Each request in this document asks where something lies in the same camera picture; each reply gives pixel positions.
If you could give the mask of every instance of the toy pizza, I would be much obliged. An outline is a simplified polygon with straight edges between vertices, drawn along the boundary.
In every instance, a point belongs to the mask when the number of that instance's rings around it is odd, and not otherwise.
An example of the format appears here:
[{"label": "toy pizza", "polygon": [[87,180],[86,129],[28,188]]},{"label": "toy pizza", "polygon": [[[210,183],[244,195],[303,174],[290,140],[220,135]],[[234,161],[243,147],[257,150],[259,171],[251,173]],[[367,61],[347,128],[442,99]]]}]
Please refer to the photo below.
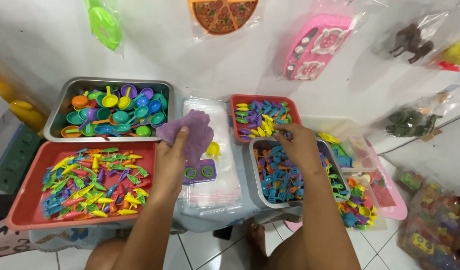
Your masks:
[{"label": "toy pizza", "polygon": [[211,35],[226,35],[240,29],[253,15],[258,0],[188,0],[191,14]]}]

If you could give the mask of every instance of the toy animal figure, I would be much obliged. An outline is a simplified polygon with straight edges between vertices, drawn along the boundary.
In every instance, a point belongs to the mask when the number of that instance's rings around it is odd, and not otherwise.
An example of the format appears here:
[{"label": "toy animal figure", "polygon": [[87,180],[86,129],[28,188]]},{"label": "toy animal figure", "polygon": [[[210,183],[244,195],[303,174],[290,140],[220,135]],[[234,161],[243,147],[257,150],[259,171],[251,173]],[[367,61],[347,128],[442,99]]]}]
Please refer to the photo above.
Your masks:
[{"label": "toy animal figure", "polygon": [[409,63],[413,64],[417,62],[420,58],[423,58],[426,56],[429,52],[431,52],[434,49],[434,43],[430,40],[427,40],[424,45],[420,46],[417,51],[415,52],[415,55],[409,59]]},{"label": "toy animal figure", "polygon": [[416,23],[411,23],[408,27],[400,30],[397,33],[396,40],[397,42],[399,40],[401,41],[389,53],[393,54],[394,52],[398,51],[400,48],[403,48],[403,49],[398,54],[394,55],[394,57],[399,57],[402,53],[406,51],[415,53],[418,50],[418,45],[420,41],[422,40],[420,38],[420,29],[418,28],[418,25]]}]

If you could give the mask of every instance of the stainless steel tray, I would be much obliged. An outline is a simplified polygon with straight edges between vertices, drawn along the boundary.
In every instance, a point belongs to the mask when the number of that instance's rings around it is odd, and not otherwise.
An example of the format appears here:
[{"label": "stainless steel tray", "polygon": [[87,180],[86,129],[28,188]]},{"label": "stainless steel tray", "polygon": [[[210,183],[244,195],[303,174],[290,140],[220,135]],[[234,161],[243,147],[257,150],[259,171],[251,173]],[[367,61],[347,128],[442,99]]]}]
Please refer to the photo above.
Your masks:
[{"label": "stainless steel tray", "polygon": [[[269,201],[265,199],[265,197],[263,196],[262,186],[260,185],[260,177],[258,175],[257,161],[255,160],[255,156],[254,156],[254,149],[257,149],[260,151],[269,150],[272,147],[278,146],[278,145],[280,144],[272,137],[258,137],[258,138],[251,140],[248,147],[243,148],[244,163],[248,164],[248,166],[245,166],[245,174],[246,174],[247,181],[248,181],[248,191],[250,193],[250,197],[252,198],[252,201],[257,206],[263,209],[265,208],[279,209],[279,208],[287,208],[287,207],[294,207],[294,206],[302,206],[303,204],[302,200],[286,201],[286,202],[281,202],[281,203],[269,203]],[[336,163],[336,158],[335,158],[335,155],[333,154],[332,149],[330,148],[330,145],[322,138],[317,138],[317,146],[318,146],[318,150],[322,152],[328,158],[329,162],[332,164],[332,168],[330,169],[330,174],[333,173],[333,174],[338,175],[339,178],[336,180],[336,182],[344,185],[346,190],[350,190],[348,183],[345,180],[346,178],[343,175],[342,170],[340,169],[340,166],[338,165],[338,163]],[[335,201],[343,202],[343,201],[346,201],[347,199],[336,198]]]},{"label": "stainless steel tray", "polygon": [[[79,138],[63,138],[61,130],[69,126],[66,116],[73,111],[71,100],[73,97],[82,95],[84,91],[99,89],[103,90],[106,86],[120,89],[125,84],[132,84],[138,90],[143,88],[151,88],[155,93],[162,93],[168,101],[168,108],[165,112],[168,121],[173,120],[173,104],[174,104],[174,89],[173,86],[164,81],[146,81],[146,80],[121,80],[121,79],[107,79],[95,77],[77,77],[66,82],[60,92],[59,104],[56,106],[48,117],[47,124],[44,128],[45,138],[52,142],[121,142],[121,141],[158,141],[158,137],[79,137]],[[151,127],[152,134],[155,134],[155,128]]]}]

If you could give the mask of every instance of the red plastic tray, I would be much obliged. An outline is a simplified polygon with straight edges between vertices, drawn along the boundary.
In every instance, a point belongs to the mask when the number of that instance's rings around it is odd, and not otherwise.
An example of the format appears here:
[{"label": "red plastic tray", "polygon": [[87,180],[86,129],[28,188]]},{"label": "red plastic tray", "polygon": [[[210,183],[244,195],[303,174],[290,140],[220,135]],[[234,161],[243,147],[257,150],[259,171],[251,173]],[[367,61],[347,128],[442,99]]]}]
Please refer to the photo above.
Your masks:
[{"label": "red plastic tray", "polygon": [[293,103],[292,100],[284,97],[284,96],[272,96],[272,95],[232,95],[230,97],[230,106],[232,107],[232,120],[233,120],[233,132],[235,133],[235,138],[243,143],[248,143],[250,140],[243,140],[240,138],[238,129],[239,128],[246,128],[248,124],[242,124],[240,122],[237,122],[235,120],[235,113],[234,109],[237,107],[237,104],[240,103],[246,103],[250,104],[252,101],[269,101],[269,102],[275,102],[275,103],[282,103],[282,102],[287,102],[288,107],[290,109],[289,114],[292,117],[292,122],[301,125],[302,121],[300,120],[300,116],[298,115],[297,107],[295,106],[295,103]]},{"label": "red plastic tray", "polygon": [[[142,156],[143,158],[137,159],[135,164],[141,166],[147,170],[148,177],[144,180],[153,181],[155,171],[155,155],[156,155],[156,143],[155,142],[102,142],[102,143],[44,143],[26,175],[23,181],[22,187],[17,194],[11,210],[7,217],[7,225],[9,228],[15,231],[34,230],[34,229],[45,229],[45,228],[58,228],[58,227],[72,227],[82,226],[88,224],[99,224],[109,222],[119,222],[124,220],[131,220],[137,218],[137,214],[134,215],[122,215],[107,218],[88,218],[83,220],[58,220],[53,218],[45,219],[43,217],[41,201],[50,195],[51,190],[48,189],[46,192],[42,192],[43,184],[42,179],[46,173],[46,168],[54,166],[56,163],[69,157],[71,155],[76,156],[75,152],[83,149],[106,149],[111,147],[118,147],[119,152],[133,151],[133,154]],[[134,175],[137,169],[132,169],[130,173]],[[103,180],[103,186],[107,189],[113,184],[117,184],[120,178],[119,174],[113,174],[110,177],[105,176]],[[133,183],[126,178],[121,182],[123,186],[132,187]],[[143,207],[139,205],[137,211],[140,211]]]}]

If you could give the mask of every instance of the purple cloth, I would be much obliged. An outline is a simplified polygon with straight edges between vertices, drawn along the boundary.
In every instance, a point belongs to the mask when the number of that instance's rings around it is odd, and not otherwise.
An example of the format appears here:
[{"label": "purple cloth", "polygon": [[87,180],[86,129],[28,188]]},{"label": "purple cloth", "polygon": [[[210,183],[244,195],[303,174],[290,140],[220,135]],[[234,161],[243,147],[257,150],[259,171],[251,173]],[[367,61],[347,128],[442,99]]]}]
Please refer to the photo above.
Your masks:
[{"label": "purple cloth", "polygon": [[209,122],[210,116],[204,111],[191,109],[182,118],[157,127],[156,136],[173,145],[180,129],[184,126],[188,127],[188,137],[183,154],[195,169],[199,167],[200,157],[213,140],[213,129],[208,126]]}]

